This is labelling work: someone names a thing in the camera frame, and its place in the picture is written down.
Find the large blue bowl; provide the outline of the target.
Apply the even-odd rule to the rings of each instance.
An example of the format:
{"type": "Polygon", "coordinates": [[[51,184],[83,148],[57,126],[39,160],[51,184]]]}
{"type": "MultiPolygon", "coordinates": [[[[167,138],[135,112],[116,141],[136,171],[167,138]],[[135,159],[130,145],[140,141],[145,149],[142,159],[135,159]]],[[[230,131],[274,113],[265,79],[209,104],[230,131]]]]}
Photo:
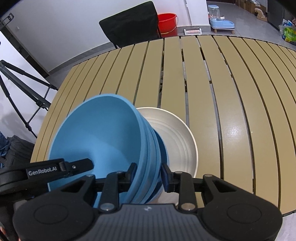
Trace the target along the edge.
{"type": "Polygon", "coordinates": [[[83,102],[63,121],[51,144],[48,158],[74,162],[90,159],[90,173],[104,178],[127,171],[131,163],[137,171],[121,203],[133,203],[142,187],[148,157],[149,124],[126,98],[116,94],[97,95],[83,102]]]}

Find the shallow blue plate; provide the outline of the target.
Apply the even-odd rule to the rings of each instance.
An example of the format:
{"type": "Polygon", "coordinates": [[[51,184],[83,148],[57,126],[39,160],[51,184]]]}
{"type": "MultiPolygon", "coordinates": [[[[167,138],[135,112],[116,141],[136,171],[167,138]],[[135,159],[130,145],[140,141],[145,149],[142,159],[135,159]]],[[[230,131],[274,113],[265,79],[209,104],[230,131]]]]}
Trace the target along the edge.
{"type": "Polygon", "coordinates": [[[163,139],[161,138],[161,136],[158,134],[157,131],[154,131],[159,143],[159,149],[161,152],[161,167],[159,169],[159,178],[158,178],[158,183],[153,191],[153,193],[151,194],[151,196],[149,197],[149,199],[147,200],[147,203],[153,202],[156,199],[159,198],[159,196],[161,195],[161,193],[164,190],[163,187],[163,182],[162,182],[162,168],[163,168],[163,164],[166,164],[167,166],[169,165],[169,156],[168,156],[168,151],[166,149],[165,143],[163,141],[163,139]]]}

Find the small blue bowl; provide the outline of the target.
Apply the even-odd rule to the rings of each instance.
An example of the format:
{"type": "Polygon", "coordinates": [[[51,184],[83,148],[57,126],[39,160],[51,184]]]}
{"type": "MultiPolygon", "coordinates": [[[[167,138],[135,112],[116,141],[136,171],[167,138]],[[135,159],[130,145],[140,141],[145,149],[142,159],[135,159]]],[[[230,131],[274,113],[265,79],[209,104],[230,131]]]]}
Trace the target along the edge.
{"type": "Polygon", "coordinates": [[[153,191],[154,191],[154,189],[155,189],[155,187],[156,187],[156,185],[158,183],[159,169],[161,167],[161,152],[160,152],[160,149],[159,149],[158,140],[156,140],[154,143],[155,143],[155,149],[156,149],[156,157],[154,158],[152,163],[155,165],[155,169],[153,171],[152,180],[151,180],[151,182],[149,184],[149,189],[148,189],[147,193],[145,194],[145,196],[143,197],[143,199],[140,201],[140,204],[147,203],[147,200],[149,199],[149,197],[153,193],[153,191]]]}

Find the cream white plate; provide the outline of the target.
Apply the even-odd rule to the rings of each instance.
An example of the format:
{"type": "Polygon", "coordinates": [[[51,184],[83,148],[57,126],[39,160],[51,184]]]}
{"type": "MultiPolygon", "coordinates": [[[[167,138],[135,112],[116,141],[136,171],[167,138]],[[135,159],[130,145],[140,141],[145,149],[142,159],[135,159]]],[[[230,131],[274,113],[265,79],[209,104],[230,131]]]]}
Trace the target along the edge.
{"type": "Polygon", "coordinates": [[[165,145],[167,164],[171,171],[183,171],[195,176],[198,151],[195,138],[187,125],[167,110],[153,107],[137,109],[149,122],[165,145]]]}

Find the black folding chair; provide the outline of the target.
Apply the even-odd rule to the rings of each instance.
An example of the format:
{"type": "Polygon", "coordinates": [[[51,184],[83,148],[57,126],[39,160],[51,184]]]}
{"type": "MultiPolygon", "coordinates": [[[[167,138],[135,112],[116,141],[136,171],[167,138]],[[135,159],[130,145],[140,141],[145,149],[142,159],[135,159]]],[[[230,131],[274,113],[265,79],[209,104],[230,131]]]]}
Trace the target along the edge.
{"type": "Polygon", "coordinates": [[[99,22],[115,48],[161,39],[159,19],[152,1],[134,6],[99,22]]]}

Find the red plastic bucket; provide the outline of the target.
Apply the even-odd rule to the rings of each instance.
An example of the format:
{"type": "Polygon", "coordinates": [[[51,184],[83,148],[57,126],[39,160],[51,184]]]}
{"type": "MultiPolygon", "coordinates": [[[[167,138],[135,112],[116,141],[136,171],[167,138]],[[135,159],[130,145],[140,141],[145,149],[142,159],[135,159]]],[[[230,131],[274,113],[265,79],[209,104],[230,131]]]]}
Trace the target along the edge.
{"type": "Polygon", "coordinates": [[[175,13],[158,14],[159,30],[162,38],[178,35],[178,16],[175,13]]]}

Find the blue pet feeder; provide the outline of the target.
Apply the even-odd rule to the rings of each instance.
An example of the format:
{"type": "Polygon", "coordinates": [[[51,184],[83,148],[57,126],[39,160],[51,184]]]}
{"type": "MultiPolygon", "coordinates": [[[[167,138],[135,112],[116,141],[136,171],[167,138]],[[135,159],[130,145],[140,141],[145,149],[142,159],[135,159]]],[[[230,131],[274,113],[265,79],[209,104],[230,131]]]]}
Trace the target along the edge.
{"type": "Polygon", "coordinates": [[[235,24],[220,15],[220,9],[217,5],[208,5],[208,17],[211,29],[214,33],[218,33],[218,31],[229,31],[232,34],[235,33],[235,24]]]}

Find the green bag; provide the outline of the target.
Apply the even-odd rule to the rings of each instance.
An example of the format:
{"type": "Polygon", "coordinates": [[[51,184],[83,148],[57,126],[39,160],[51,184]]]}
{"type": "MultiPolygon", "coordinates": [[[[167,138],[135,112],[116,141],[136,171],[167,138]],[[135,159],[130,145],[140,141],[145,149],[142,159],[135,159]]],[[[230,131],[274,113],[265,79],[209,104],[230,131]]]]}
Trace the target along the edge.
{"type": "Polygon", "coordinates": [[[296,33],[295,33],[295,28],[293,28],[292,26],[288,26],[283,30],[283,36],[282,38],[286,41],[286,42],[296,42],[296,33]]]}

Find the open cardboard boxes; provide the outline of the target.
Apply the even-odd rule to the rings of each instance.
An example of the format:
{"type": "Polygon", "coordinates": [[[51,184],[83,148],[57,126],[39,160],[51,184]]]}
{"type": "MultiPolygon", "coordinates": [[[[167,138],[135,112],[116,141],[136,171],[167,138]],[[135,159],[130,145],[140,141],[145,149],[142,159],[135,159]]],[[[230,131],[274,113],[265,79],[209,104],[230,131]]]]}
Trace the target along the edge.
{"type": "Polygon", "coordinates": [[[235,4],[255,15],[257,19],[267,22],[266,7],[258,1],[235,0],[235,4]]]}

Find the grey refrigerator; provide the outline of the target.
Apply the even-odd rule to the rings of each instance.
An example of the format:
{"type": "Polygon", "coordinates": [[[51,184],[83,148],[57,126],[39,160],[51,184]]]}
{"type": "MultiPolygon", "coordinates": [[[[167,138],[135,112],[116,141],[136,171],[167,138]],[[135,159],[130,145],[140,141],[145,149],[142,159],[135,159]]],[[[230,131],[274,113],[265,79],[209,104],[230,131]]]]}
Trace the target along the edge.
{"type": "Polygon", "coordinates": [[[267,21],[279,30],[283,19],[293,20],[293,15],[276,0],[267,1],[267,21]]]}

